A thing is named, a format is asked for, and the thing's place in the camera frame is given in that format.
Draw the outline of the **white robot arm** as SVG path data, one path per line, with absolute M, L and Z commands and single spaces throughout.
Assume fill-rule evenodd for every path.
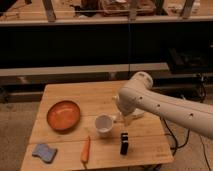
M 152 86 L 148 73 L 135 73 L 116 95 L 120 113 L 126 117 L 136 109 L 144 110 L 213 139 L 213 106 L 159 94 Z

